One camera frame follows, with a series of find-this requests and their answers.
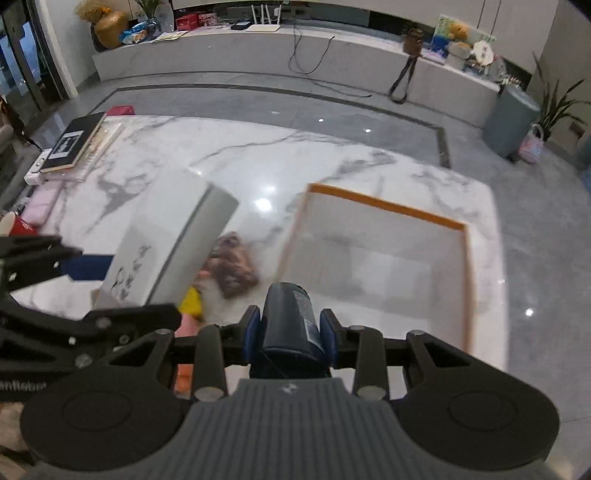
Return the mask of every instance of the wall outlet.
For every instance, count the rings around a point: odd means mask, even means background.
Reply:
[[[578,124],[577,122],[571,122],[569,130],[575,135],[577,135],[577,138],[581,138],[585,134],[585,129],[581,124]]]

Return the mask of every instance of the white box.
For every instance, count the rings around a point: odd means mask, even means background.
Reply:
[[[344,326],[398,339],[420,329],[469,353],[474,292],[467,245],[463,223],[314,184],[277,281],[302,286],[316,319],[330,308]],[[392,398],[406,393],[400,370],[388,368]],[[350,389],[351,369],[333,376]]]
[[[95,308],[179,305],[238,201],[190,170],[169,170],[144,194]]]

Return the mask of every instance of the black cable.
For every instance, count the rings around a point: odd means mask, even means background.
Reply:
[[[289,59],[289,61],[287,62],[287,66],[289,67],[289,69],[294,72],[294,73],[303,73],[304,75],[310,75],[311,73],[314,73],[318,67],[320,66],[320,64],[322,63],[322,60],[324,59],[324,56],[326,55],[326,52],[328,52],[329,48],[330,48],[330,42],[333,41],[334,39],[334,35],[329,39],[329,42],[326,45],[326,49],[324,49],[324,53],[322,54],[322,56],[320,57],[320,61],[318,62],[318,65],[316,65],[316,67],[314,67],[313,69],[311,69],[309,72],[304,72],[304,69],[301,67],[300,63],[297,61],[297,57],[296,57],[296,52],[297,52],[297,46],[300,43],[301,38],[303,37],[302,32],[299,30],[298,31],[300,34],[300,37],[296,40],[296,19],[293,19],[293,37],[294,37],[294,52],[291,54],[291,57]],[[295,71],[292,67],[291,67],[291,61],[295,59],[295,64],[297,65],[297,67],[300,69],[299,72]]]
[[[293,73],[296,73],[298,75],[304,74],[304,75],[310,75],[312,73],[314,73],[318,67],[320,67],[320,64],[322,63],[322,60],[324,59],[324,56],[326,55],[326,53],[328,52],[329,48],[330,48],[330,43],[333,41],[333,39],[335,38],[335,35],[333,35],[330,39],[328,44],[326,45],[326,49],[324,50],[324,53],[322,54],[322,56],[320,57],[320,61],[318,62],[318,65],[316,65],[316,67],[314,67],[312,70],[310,70],[309,72],[305,72],[304,69],[301,67],[300,62],[297,59],[297,46],[300,43],[300,40],[302,39],[302,32],[301,30],[298,29],[298,33],[299,33],[299,37],[296,37],[296,15],[294,13],[294,16],[291,18],[291,22],[293,25],[293,39],[294,39],[294,51],[291,54],[291,57],[289,59],[289,61],[287,62],[287,67],[289,68],[289,70]],[[294,70],[293,67],[291,66],[291,62],[295,60],[295,65],[299,68],[298,70]],[[353,98],[369,98],[371,97],[371,94],[368,95],[356,95],[354,93],[347,93],[347,92],[343,92],[342,90],[330,87],[328,85],[324,85],[322,83],[319,83],[318,81],[314,80],[314,79],[309,79],[312,83],[314,83],[314,85],[317,85],[319,87],[323,87],[329,90],[332,90],[333,92],[339,93],[341,95],[346,95],[346,96],[350,96]]]

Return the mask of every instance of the glass door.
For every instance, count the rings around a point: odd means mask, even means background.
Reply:
[[[39,126],[62,100],[24,0],[0,18],[0,95],[21,117],[26,131]]]

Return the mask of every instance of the pink object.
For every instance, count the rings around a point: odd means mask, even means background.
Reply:
[[[47,221],[55,204],[63,181],[47,181],[35,190],[22,214],[22,219],[32,226],[41,226]]]
[[[176,332],[174,332],[174,336],[192,337],[193,335],[197,335],[197,326],[195,325],[195,319],[188,313],[183,313],[183,317],[181,319],[181,326],[178,328]]]
[[[177,19],[177,30],[194,30],[199,26],[197,14],[185,15]]]
[[[197,17],[200,27],[211,27],[217,24],[217,14],[199,14]]]
[[[117,105],[107,112],[107,116],[135,115],[131,105]]]
[[[542,149],[544,148],[543,138],[544,131],[541,125],[533,124],[519,146],[519,157],[527,163],[537,163],[542,156]]]
[[[37,236],[37,231],[14,212],[0,220],[0,236]]]

